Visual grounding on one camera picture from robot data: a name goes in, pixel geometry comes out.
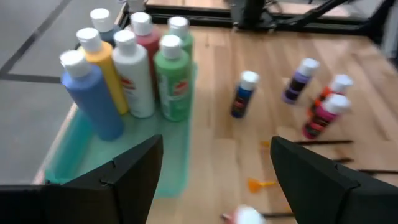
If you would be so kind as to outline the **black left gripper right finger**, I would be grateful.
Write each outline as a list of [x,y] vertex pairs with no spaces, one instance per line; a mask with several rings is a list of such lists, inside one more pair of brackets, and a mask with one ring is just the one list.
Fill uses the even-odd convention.
[[337,163],[280,136],[271,139],[277,180],[298,224],[338,224],[350,191],[359,182]]

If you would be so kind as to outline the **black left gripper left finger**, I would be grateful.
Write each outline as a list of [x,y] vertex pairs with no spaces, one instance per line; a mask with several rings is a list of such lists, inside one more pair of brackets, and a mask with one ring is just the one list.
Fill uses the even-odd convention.
[[72,197],[66,224],[145,224],[162,168],[163,138],[156,134],[65,184]]

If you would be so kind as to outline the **small red paint bottle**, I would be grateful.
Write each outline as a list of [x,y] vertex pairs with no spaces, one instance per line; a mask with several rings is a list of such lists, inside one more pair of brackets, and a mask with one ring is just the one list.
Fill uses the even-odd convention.
[[265,218],[253,207],[239,205],[231,213],[221,215],[224,224],[267,224]]

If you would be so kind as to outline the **small magenta paint bottle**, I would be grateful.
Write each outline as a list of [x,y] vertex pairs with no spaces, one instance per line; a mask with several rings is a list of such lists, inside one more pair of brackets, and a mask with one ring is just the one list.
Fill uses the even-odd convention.
[[330,94],[315,110],[313,116],[304,124],[302,132],[307,139],[315,139],[351,106],[344,95]]

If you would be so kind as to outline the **large blue paint bottle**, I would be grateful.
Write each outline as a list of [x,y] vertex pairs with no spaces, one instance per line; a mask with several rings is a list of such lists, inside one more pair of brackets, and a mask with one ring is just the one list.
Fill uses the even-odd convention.
[[64,68],[62,85],[88,118],[99,138],[113,141],[120,137],[124,123],[99,66],[87,62],[78,50],[63,52],[60,63]]

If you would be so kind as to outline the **large white paint bottle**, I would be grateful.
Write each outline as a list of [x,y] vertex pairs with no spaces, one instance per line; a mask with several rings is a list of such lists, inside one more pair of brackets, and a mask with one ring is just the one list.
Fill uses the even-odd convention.
[[155,112],[154,91],[147,50],[136,42],[129,30],[114,34],[112,60],[120,77],[130,113],[137,118],[148,118]]

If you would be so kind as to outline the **small purple paint bottle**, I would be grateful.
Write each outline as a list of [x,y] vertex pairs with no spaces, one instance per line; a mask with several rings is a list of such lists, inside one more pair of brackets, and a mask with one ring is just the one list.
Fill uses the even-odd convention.
[[298,100],[301,92],[309,84],[319,65],[320,63],[312,58],[305,58],[301,61],[282,94],[282,99],[286,103],[294,104]]

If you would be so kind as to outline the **large green paint bottle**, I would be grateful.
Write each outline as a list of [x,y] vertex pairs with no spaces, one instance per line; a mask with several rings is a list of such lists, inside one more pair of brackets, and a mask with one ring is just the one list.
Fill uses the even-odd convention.
[[163,115],[170,121],[186,119],[190,107],[191,60],[182,49],[182,40],[176,35],[164,35],[154,63]]
[[178,36],[182,49],[186,51],[192,61],[194,38],[190,32],[189,20],[185,17],[175,16],[168,20],[169,34]]

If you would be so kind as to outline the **small dark blue paint bottle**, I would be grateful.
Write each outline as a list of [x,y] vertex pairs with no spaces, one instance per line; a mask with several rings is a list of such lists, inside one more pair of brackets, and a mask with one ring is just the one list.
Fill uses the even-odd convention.
[[231,105],[231,115],[234,118],[243,118],[246,114],[246,110],[256,90],[258,81],[259,75],[256,72],[245,70],[241,73],[239,85]]

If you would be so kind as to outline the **small orange-red paint bottle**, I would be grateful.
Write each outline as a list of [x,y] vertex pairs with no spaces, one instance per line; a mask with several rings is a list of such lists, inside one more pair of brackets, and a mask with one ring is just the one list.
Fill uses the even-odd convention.
[[345,74],[338,74],[332,79],[332,81],[323,88],[320,94],[314,99],[311,107],[309,107],[307,114],[309,117],[313,116],[317,107],[330,95],[338,94],[345,95],[347,89],[354,83],[353,79]]

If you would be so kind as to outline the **large yellow paint bottle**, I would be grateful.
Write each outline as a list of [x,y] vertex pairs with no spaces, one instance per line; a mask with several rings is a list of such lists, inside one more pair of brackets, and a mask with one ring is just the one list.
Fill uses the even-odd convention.
[[78,30],[76,37],[80,42],[78,50],[84,53],[89,63],[99,66],[103,72],[104,79],[119,114],[126,114],[129,111],[129,107],[112,59],[112,45],[103,41],[99,31],[91,27]]

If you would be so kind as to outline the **large rose red paint bottle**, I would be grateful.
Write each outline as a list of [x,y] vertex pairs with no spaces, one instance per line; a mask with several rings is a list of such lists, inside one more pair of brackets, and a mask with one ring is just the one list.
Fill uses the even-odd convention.
[[159,92],[155,73],[154,55],[159,50],[161,33],[158,28],[153,25],[152,17],[145,12],[135,12],[130,16],[130,20],[132,31],[136,35],[136,42],[147,50],[152,87],[155,99],[158,100]]

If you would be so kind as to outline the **large dark teal paint bottle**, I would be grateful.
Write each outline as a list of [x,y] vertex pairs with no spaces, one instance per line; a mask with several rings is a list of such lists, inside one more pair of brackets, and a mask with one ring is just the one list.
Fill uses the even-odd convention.
[[105,8],[97,8],[90,12],[93,27],[99,31],[101,40],[115,47],[114,34],[121,31],[122,28],[112,21],[110,15]]

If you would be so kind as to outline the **orange flat-tip paintbrush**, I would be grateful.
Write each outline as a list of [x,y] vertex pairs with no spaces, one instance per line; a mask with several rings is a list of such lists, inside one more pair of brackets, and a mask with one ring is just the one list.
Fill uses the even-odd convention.
[[[352,144],[353,140],[329,140],[329,141],[288,141],[301,146],[313,146],[313,145],[333,145],[333,144]],[[263,147],[270,147],[272,141],[261,141],[260,145]]]

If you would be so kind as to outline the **translucent teal plastic bin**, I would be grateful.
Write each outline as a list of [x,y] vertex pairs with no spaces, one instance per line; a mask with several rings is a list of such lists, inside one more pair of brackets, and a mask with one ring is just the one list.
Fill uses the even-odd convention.
[[125,114],[122,120],[123,135],[114,141],[102,141],[77,105],[72,105],[34,181],[64,184],[149,137],[161,134],[164,155],[155,196],[178,197],[188,179],[192,119],[172,122],[157,110],[150,118],[138,119]]

